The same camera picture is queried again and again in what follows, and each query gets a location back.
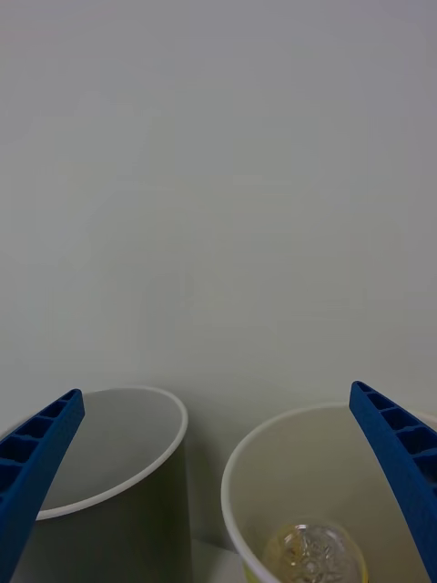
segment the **cup rim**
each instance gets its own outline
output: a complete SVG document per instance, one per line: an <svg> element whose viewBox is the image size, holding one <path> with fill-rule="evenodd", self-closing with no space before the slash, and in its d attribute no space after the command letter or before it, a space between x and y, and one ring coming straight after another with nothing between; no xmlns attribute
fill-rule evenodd
<svg viewBox="0 0 437 583"><path fill-rule="evenodd" d="M139 391L149 391L151 393L159 393L166 397L168 397L173 403L176 404L180 413L181 413L181 422L180 428L175 439L171 442L168 448L159 456L156 460L154 460L151 464L146 466L141 472L138 472L134 476L130 477L128 480L121 482L117 486L109 488L105 492L97 494L95 496L91 496L90 498L85 498L84 500L80 500L79 502L74 502L73 504L68 504L65 506L58 506L56 508L49 508L47 510L40 510L36 517L36 520L47 520L49 518L57 518L57 517L64 517L65 515L72 514L73 512L78 512L79 510L85 510L85 508L90 508L91 506L95 506L96 504L100 504L101 502L105 502L109 498L117 496L122 492L125 492L138 482L141 482L147 476L150 476L155 470L157 470L164 462L166 462L170 456L176 451L178 446L181 444L185 433L187 432L188 427L188 412L186 406L182 403L180 399L178 399L173 393L169 391L165 391L164 389L157 389L154 387L149 386L142 386L142 385L128 385L124 387L112 387L109 389L102 389L101 391L91 391L89 394L96 394L96 393L109 393L112 391L122 391L124 389L137 389Z"/></svg>
<svg viewBox="0 0 437 583"><path fill-rule="evenodd" d="M283 419L287 419L288 417L293 417L298 414L306 414L310 413L311 411L317 411L320 409L349 409L349 404L347 402L340 402L340 403L322 403L322 404L314 404L308 407L301 407L299 409L292 409L285 413L281 413L272 417L265 421L264 423L258 425L253 429L249 434L244 437L237 447L234 449L230 458L226 464L225 471L223 473L223 477L221 480L221 490L220 490L220 498L221 498L221 511L223 514L223 519L225 521L226 528L228 530L230 539L232 540L235 549L241 556L244 563L247 565L247 568L255 575L256 578L259 579L259 583L279 583L276 577L274 577L261 563L260 560L252 553L249 548L249 545L244 540L243 536L239 532L239 528L237 527L231 504L229 499L229 486L230 486L230 479L232 477L232 473L236 463L239 460L241 453L247 448L247 446L261 433L263 433L266 429L271 427L272 425L276 424ZM426 423L437 423L437 417L431 414L425 414L422 412L415 412L411 411L413 415L419 417Z"/></svg>

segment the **clear glass bulb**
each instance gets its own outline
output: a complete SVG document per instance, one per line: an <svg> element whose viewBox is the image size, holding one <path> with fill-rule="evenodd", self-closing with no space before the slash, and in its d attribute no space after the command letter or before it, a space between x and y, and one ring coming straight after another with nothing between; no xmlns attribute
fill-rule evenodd
<svg viewBox="0 0 437 583"><path fill-rule="evenodd" d="M306 520L281 528L262 562L281 583L368 583L360 550L332 523Z"/></svg>

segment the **table surface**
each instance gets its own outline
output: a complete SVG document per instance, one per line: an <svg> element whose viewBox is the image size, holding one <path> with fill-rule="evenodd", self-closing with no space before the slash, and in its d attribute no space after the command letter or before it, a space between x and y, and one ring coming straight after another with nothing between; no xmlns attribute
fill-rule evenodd
<svg viewBox="0 0 437 583"><path fill-rule="evenodd" d="M193 541L194 583L247 583L236 553Z"/></svg>

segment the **white wall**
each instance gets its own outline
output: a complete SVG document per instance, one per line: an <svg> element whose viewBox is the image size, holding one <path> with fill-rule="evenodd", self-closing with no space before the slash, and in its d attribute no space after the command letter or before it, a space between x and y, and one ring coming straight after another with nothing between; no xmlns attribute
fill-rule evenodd
<svg viewBox="0 0 437 583"><path fill-rule="evenodd" d="M173 390L217 538L261 420L357 377L437 411L436 25L427 0L3 2L0 429L72 386Z"/></svg>

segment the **paper cup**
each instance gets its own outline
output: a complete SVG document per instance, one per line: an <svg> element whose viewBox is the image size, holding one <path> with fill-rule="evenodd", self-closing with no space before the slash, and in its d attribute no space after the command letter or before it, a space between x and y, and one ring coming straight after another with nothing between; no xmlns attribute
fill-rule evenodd
<svg viewBox="0 0 437 583"><path fill-rule="evenodd" d="M191 583L185 406L146 387L84 401L13 582Z"/></svg>
<svg viewBox="0 0 437 583"><path fill-rule="evenodd" d="M420 415L437 427L437 419ZM252 431L230 457L223 516L248 583L278 583L259 558L268 540L299 517L349 532L371 583L429 583L380 465L347 405L280 415Z"/></svg>

